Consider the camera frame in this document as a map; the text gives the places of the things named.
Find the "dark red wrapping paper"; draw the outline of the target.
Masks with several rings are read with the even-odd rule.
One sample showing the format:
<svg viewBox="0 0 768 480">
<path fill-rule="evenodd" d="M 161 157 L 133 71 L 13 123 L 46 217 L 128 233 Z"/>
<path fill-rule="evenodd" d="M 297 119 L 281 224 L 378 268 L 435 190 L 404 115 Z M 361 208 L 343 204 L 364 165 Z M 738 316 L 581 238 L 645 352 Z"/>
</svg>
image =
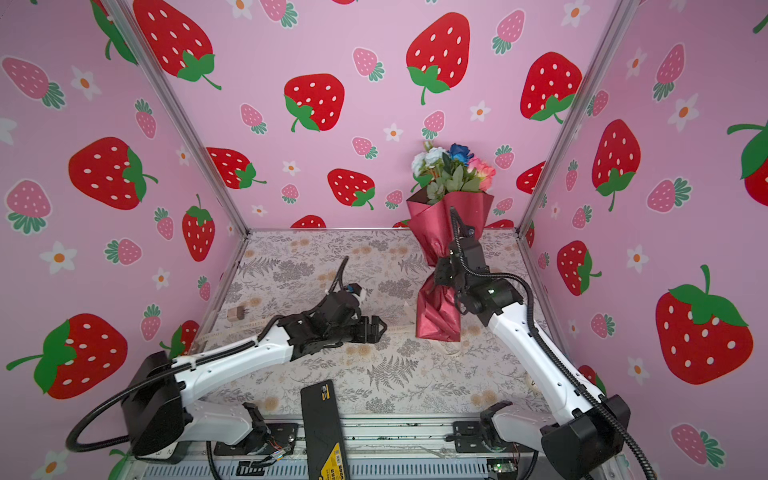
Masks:
<svg viewBox="0 0 768 480">
<path fill-rule="evenodd" d="M 461 340 L 461 316 L 451 280 L 451 211 L 456 210 L 461 220 L 480 237 L 492 202 L 493 197 L 484 192 L 450 192 L 430 205 L 426 189 L 407 199 L 408 227 L 421 246 L 427 265 L 433 269 L 417 294 L 418 338 L 441 342 Z"/>
</svg>

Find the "large pink fake rose stem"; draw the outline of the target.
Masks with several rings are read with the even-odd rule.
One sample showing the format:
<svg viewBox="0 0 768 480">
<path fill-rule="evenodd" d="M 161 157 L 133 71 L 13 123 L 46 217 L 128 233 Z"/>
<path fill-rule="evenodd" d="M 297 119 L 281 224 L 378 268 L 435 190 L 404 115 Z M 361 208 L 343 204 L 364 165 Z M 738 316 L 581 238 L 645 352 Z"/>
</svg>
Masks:
<svg viewBox="0 0 768 480">
<path fill-rule="evenodd" d="M 496 175 L 496 169 L 492 165 L 481 160 L 481 166 L 476 172 L 474 172 L 474 174 L 477 178 L 480 179 L 479 189 L 483 192 L 487 192 L 492 187 L 493 178 Z"/>
</svg>

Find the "small pink fake rose stem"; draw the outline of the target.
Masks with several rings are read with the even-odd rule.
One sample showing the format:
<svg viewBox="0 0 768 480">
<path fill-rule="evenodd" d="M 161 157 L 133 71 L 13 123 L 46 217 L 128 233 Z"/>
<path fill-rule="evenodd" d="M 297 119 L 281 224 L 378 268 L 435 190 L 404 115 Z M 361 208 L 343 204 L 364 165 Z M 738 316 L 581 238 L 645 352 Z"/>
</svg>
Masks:
<svg viewBox="0 0 768 480">
<path fill-rule="evenodd" d="M 468 171 L 470 173 L 476 172 L 481 166 L 481 160 L 478 158 L 473 158 L 468 163 Z"/>
</svg>

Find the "white fake flower stem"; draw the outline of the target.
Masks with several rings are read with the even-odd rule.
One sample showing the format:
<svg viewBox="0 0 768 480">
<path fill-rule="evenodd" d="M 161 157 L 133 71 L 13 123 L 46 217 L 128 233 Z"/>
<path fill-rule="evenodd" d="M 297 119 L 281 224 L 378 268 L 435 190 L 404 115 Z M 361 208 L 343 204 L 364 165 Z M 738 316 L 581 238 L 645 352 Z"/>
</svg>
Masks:
<svg viewBox="0 0 768 480">
<path fill-rule="evenodd" d="M 426 188 L 440 176 L 440 170 L 444 166 L 444 156 L 448 151 L 440 146 L 435 146 L 431 141 L 424 142 L 424 150 L 418 153 L 412 163 L 411 171 L 416 184 L 411 192 Z"/>
</svg>

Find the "blue fake rose stem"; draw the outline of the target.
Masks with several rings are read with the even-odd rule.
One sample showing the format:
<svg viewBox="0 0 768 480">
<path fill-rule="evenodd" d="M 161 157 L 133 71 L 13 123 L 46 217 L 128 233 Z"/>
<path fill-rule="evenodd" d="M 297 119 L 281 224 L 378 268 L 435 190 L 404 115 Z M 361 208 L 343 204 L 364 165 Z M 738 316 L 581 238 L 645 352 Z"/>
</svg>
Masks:
<svg viewBox="0 0 768 480">
<path fill-rule="evenodd" d="M 469 162 L 474 158 L 474 154 L 467 146 L 457 143 L 451 145 L 449 155 L 453 161 L 460 162 L 464 166 L 468 166 Z"/>
</svg>

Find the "beige ribbon pile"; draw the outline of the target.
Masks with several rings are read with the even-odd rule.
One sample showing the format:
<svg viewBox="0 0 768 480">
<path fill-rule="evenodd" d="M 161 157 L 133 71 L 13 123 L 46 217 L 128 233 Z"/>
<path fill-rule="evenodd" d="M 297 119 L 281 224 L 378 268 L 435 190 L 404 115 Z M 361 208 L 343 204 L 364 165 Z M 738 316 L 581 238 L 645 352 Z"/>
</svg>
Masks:
<svg viewBox="0 0 768 480">
<path fill-rule="evenodd" d="M 233 324 L 229 328 L 202 334 L 198 336 L 193 342 L 193 345 L 190 349 L 190 354 L 202 353 L 235 343 L 237 341 L 248 339 L 250 337 L 256 337 L 263 331 L 264 327 L 268 323 L 268 320 L 262 319 L 258 321 Z"/>
</svg>

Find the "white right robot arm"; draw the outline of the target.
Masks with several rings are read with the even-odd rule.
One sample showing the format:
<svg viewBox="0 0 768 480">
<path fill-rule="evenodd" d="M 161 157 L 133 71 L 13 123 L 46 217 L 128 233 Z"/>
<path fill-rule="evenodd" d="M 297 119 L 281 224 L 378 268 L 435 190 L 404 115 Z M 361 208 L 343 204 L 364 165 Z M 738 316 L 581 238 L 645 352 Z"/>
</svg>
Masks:
<svg viewBox="0 0 768 480">
<path fill-rule="evenodd" d="M 585 379 L 534 320 L 534 294 L 519 275 L 493 273 L 473 228 L 450 211 L 453 240 L 439 277 L 458 303 L 478 317 L 517 357 L 546 400 L 554 425 L 540 432 L 540 450 L 564 479 L 587 479 L 629 449 L 648 479 L 656 474 L 630 435 L 630 409 Z"/>
</svg>

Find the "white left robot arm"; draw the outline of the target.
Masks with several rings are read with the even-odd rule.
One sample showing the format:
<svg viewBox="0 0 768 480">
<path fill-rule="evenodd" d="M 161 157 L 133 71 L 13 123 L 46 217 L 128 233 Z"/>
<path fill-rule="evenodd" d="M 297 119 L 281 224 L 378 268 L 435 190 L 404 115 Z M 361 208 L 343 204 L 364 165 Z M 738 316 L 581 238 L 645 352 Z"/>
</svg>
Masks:
<svg viewBox="0 0 768 480">
<path fill-rule="evenodd" d="M 337 270 L 325 296 L 312 308 L 272 317 L 255 335 L 214 350 L 174 359 L 164 353 L 148 356 L 129 386 L 87 413 L 66 438 L 73 453 L 128 444 L 137 459 L 178 451 L 203 442 L 208 450 L 221 444 L 237 453 L 263 453 L 272 463 L 292 450 L 290 433 L 275 434 L 258 407 L 250 402 L 226 407 L 205 401 L 223 385 L 256 371 L 288 364 L 347 343 L 376 344 L 388 325 L 361 307 L 365 290 L 344 284 Z M 83 443 L 81 434 L 99 416 L 118 405 L 127 432 L 123 436 Z"/>
</svg>

